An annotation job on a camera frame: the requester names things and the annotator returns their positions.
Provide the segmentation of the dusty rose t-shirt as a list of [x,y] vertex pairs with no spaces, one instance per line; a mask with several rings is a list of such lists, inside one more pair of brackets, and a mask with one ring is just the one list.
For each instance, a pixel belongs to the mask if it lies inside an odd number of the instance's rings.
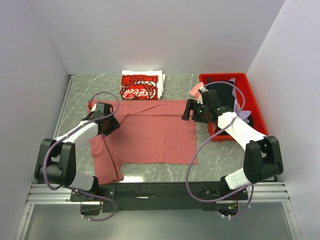
[[89,140],[100,185],[124,179],[122,164],[189,164],[197,150],[196,124],[182,120],[184,100],[124,100],[120,127]]

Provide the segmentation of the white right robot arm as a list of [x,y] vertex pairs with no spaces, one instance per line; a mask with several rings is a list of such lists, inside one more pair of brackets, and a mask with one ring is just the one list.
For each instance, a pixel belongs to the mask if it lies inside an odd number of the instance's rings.
[[188,99],[182,120],[197,123],[215,122],[244,150],[243,167],[222,178],[219,193],[230,200],[237,189],[279,176],[284,171],[280,143],[275,136],[266,136],[240,118],[240,113],[223,106],[215,90],[200,90],[198,100]]

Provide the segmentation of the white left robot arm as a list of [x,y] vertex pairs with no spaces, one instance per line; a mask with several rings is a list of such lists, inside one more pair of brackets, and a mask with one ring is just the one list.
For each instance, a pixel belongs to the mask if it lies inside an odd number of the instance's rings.
[[55,139],[44,139],[39,147],[34,177],[50,189],[81,190],[88,201],[100,195],[99,180],[77,170],[76,149],[92,138],[105,137],[120,127],[112,104],[97,102],[79,124]]

